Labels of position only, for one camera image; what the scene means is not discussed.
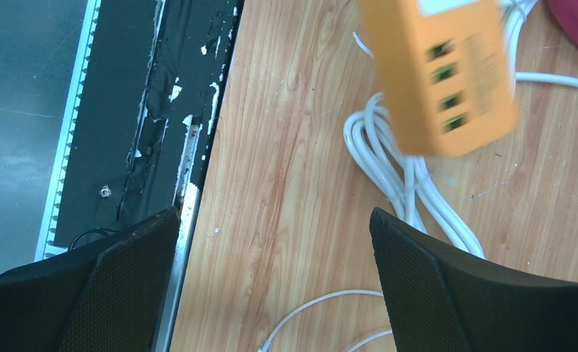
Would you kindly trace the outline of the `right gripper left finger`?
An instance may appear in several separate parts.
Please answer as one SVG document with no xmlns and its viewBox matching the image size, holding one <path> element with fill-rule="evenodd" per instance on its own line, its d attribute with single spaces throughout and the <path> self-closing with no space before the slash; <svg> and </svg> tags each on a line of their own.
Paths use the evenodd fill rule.
<svg viewBox="0 0 578 352">
<path fill-rule="evenodd" d="M 0 274 L 0 351 L 149 351 L 179 225 L 167 208 Z"/>
</svg>

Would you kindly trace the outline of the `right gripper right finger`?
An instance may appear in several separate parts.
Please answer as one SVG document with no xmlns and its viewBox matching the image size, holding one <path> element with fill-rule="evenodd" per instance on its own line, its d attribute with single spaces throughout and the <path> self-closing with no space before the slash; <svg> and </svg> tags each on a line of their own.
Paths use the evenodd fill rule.
<svg viewBox="0 0 578 352">
<path fill-rule="evenodd" d="M 381 208 L 370 234 L 399 351 L 578 351 L 578 283 L 481 259 Z"/>
</svg>

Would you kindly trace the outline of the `orange power strip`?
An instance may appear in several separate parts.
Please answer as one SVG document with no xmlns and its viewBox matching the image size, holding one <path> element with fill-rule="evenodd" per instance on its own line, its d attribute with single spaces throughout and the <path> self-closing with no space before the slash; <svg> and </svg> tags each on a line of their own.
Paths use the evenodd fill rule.
<svg viewBox="0 0 578 352">
<path fill-rule="evenodd" d="M 359 9 L 402 153 L 461 156 L 516 127 L 495 1 L 365 0 Z"/>
</svg>

